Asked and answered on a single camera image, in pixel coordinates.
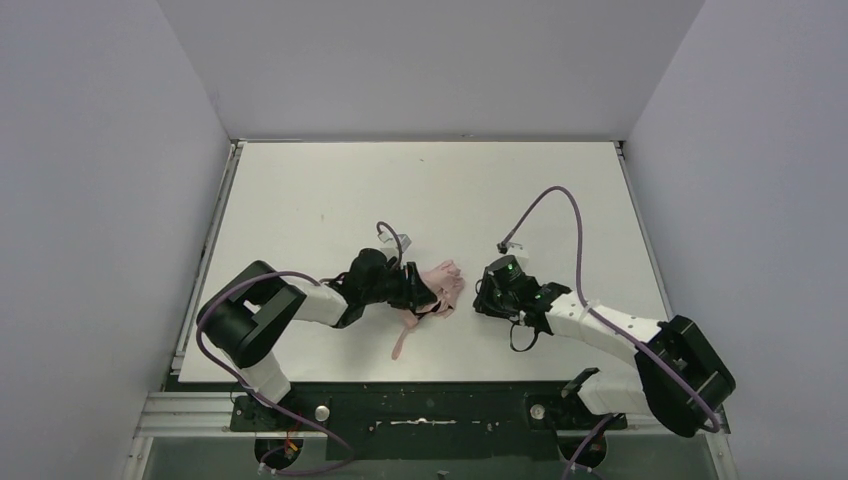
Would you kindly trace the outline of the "pink folding umbrella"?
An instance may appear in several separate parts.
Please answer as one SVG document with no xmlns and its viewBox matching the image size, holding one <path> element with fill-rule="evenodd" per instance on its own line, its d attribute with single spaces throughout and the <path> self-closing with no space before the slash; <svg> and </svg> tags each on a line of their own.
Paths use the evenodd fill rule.
<svg viewBox="0 0 848 480">
<path fill-rule="evenodd" d="M 423 285 L 435 295 L 435 299 L 427 300 L 423 305 L 413 309 L 401 310 L 400 318 L 404 329 L 393 347 L 391 354 L 393 361 L 400 357 L 405 339 L 418 327 L 423 318 L 448 317 L 455 311 L 459 296 L 466 285 L 460 268 L 452 260 L 446 260 L 437 267 L 421 273 L 420 277 Z"/>
</svg>

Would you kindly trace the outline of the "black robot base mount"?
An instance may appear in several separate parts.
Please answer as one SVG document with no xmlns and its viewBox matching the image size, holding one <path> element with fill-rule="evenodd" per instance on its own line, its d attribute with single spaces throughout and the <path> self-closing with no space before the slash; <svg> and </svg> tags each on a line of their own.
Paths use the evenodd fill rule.
<svg viewBox="0 0 848 480">
<path fill-rule="evenodd" d="M 326 462 L 483 460 L 517 457 L 597 466 L 609 423 L 589 412 L 571 381 L 298 383 L 282 401 L 287 414 L 248 396 L 233 398 L 229 428 L 256 437 L 254 455 L 293 469 L 310 440 L 325 442 Z"/>
</svg>

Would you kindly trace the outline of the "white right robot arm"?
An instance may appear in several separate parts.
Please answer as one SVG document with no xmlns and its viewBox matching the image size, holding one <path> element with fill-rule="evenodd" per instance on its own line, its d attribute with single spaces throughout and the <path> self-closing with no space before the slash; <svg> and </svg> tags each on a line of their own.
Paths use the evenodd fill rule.
<svg viewBox="0 0 848 480">
<path fill-rule="evenodd" d="M 607 307 L 579 285 L 539 282 L 514 255 L 484 268 L 473 308 L 528 327 L 535 337 L 580 341 L 627 364 L 625 372 L 589 367 L 564 388 L 594 415 L 651 415 L 683 437 L 721 429 L 717 411 L 736 381 L 688 317 L 659 320 Z"/>
</svg>

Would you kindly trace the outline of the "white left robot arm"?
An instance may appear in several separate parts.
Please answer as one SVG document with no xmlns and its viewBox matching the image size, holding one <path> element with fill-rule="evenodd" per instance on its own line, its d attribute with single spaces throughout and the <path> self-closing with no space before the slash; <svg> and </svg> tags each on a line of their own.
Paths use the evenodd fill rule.
<svg viewBox="0 0 848 480">
<path fill-rule="evenodd" d="M 347 271 L 325 283 L 256 260 L 201 308 L 196 339 L 222 351 L 222 367 L 271 406 L 292 390 L 272 352 L 292 321 L 343 329 L 379 303 L 414 317 L 440 304 L 415 263 L 377 249 L 361 250 Z"/>
</svg>

